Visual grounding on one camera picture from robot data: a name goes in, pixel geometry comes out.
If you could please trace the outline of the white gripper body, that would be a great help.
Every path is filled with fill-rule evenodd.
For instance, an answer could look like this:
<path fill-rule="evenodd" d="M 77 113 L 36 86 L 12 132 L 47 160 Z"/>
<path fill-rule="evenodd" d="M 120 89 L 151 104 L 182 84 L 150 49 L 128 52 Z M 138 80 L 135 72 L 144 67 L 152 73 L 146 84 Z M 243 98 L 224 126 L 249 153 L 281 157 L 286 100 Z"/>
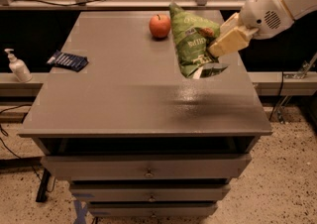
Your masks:
<path fill-rule="evenodd" d="M 246 0 L 239 15 L 244 26 L 257 29 L 257 40 L 270 39 L 294 23 L 283 0 Z"/>

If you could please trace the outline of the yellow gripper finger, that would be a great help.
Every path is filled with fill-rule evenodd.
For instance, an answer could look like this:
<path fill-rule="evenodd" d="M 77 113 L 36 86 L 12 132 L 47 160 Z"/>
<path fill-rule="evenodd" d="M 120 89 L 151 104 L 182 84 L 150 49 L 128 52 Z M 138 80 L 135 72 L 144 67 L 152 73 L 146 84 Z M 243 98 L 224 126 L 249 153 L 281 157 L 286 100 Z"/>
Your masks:
<path fill-rule="evenodd" d="M 214 56 L 224 56 L 246 48 L 258 28 L 247 28 L 246 26 L 234 27 L 232 30 L 221 34 L 209 47 L 208 52 Z"/>
<path fill-rule="evenodd" d="M 235 27 L 239 27 L 240 23 L 240 14 L 234 13 L 228 20 L 226 20 L 220 27 L 220 35 L 224 36 L 232 31 Z"/>

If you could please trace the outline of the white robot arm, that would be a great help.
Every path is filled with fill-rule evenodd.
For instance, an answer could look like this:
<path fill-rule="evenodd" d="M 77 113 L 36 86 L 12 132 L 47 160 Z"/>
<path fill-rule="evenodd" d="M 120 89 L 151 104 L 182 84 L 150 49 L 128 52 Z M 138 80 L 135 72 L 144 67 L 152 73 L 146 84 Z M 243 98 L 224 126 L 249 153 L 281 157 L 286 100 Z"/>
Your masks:
<path fill-rule="evenodd" d="M 316 10 L 317 0 L 246 0 L 240 12 L 221 25 L 208 52 L 215 57 L 237 52 L 251 39 L 270 39 Z"/>

